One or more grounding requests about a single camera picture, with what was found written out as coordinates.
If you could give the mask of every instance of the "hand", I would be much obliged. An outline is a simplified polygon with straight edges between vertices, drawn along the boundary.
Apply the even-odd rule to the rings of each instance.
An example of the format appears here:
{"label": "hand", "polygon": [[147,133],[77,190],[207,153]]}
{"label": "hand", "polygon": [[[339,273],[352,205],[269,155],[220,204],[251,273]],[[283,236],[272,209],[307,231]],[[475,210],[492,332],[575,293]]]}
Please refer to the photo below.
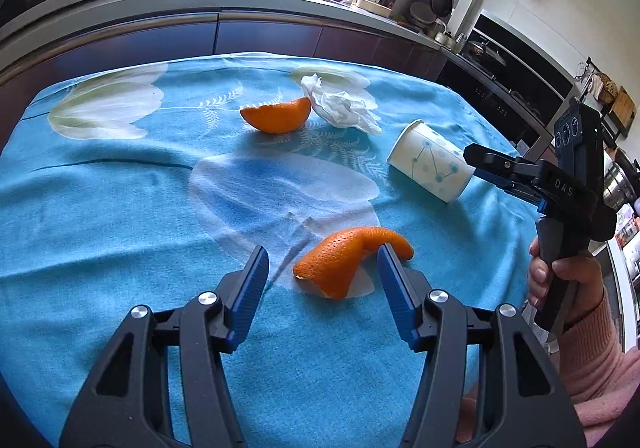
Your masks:
{"label": "hand", "polygon": [[[529,254],[533,257],[529,263],[527,286],[529,287],[529,303],[536,309],[541,309],[549,291],[549,266],[540,258],[540,244],[534,238],[529,247]],[[589,251],[583,251],[572,258],[556,260],[551,266],[556,275],[563,280],[578,282],[578,291],[574,305],[569,310],[567,324],[575,324],[590,314],[602,302],[604,285],[600,264]]]}

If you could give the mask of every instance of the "crumpled tissue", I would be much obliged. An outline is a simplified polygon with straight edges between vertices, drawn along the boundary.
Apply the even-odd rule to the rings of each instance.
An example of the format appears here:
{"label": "crumpled tissue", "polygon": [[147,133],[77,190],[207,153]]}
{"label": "crumpled tissue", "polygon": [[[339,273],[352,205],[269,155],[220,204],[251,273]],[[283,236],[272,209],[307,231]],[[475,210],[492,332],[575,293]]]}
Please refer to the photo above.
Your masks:
{"label": "crumpled tissue", "polygon": [[330,82],[323,84],[317,74],[304,76],[300,85],[305,96],[311,100],[314,112],[327,123],[336,128],[354,126],[375,136],[382,134],[382,129],[376,123],[380,118],[371,112],[378,105],[370,95],[359,95],[361,89],[356,86],[350,89],[345,86],[334,87]]}

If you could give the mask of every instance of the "silver screw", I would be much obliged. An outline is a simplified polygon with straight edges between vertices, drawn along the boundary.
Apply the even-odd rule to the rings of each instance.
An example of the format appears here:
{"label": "silver screw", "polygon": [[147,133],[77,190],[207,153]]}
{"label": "silver screw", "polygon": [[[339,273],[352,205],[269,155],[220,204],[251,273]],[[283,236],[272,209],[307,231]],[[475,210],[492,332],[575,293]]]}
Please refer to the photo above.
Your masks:
{"label": "silver screw", "polygon": [[503,303],[499,308],[500,314],[502,316],[506,316],[507,318],[511,318],[512,316],[516,316],[516,308],[510,303]]}
{"label": "silver screw", "polygon": [[144,318],[148,312],[149,309],[146,308],[146,305],[137,305],[131,310],[131,316],[134,318]]}
{"label": "silver screw", "polygon": [[217,294],[212,293],[211,291],[207,291],[206,293],[203,293],[198,297],[198,302],[200,302],[202,305],[211,305],[212,303],[216,303],[217,299]]}
{"label": "silver screw", "polygon": [[442,303],[449,299],[449,295],[442,290],[435,289],[429,293],[429,298],[434,302]]}

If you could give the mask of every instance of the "ribbed cuff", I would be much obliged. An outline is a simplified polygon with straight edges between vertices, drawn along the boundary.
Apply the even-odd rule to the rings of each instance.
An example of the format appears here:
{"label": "ribbed cuff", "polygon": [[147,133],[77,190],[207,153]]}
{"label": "ribbed cuff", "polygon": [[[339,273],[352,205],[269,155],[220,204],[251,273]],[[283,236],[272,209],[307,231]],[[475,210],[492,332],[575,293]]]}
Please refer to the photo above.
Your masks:
{"label": "ribbed cuff", "polygon": [[558,338],[561,373],[579,370],[595,360],[614,334],[607,293],[600,305]]}

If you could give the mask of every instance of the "blue gripper pad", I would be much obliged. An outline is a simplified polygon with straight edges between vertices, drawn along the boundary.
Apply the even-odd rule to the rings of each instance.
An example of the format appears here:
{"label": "blue gripper pad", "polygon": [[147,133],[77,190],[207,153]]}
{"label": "blue gripper pad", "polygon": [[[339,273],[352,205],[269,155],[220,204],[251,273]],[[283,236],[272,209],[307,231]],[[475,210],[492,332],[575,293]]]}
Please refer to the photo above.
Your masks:
{"label": "blue gripper pad", "polygon": [[404,277],[402,265],[390,244],[385,244],[378,250],[378,273],[400,338],[415,350],[420,340],[417,328],[420,325],[418,316],[422,316],[422,305],[415,295],[412,298],[412,288]]}
{"label": "blue gripper pad", "polygon": [[236,296],[230,302],[226,341],[231,351],[235,351],[249,333],[268,275],[269,255],[267,250],[257,246],[244,266],[238,279],[239,287],[234,288]]}

